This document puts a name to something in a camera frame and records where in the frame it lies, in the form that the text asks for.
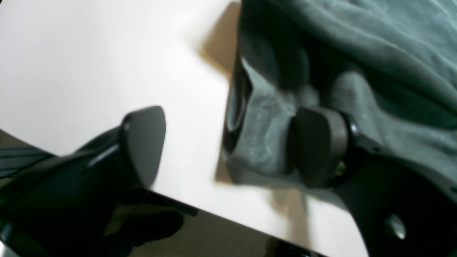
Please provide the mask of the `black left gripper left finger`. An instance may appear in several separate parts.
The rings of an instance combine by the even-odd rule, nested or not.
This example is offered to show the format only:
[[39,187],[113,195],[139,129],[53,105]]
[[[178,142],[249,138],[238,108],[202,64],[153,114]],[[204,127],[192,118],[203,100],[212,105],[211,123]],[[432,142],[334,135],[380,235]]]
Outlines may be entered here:
[[146,107],[74,153],[19,171],[1,188],[2,244],[20,257],[88,253],[124,195],[154,183],[165,135],[162,107]]

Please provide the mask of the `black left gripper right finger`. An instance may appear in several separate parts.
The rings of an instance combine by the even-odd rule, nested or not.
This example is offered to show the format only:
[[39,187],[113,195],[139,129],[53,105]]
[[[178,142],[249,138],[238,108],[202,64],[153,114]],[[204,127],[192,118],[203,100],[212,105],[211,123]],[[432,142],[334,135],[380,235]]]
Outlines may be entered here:
[[370,257],[455,257],[456,183],[363,136],[351,116],[301,107],[291,124],[305,187],[331,189]]

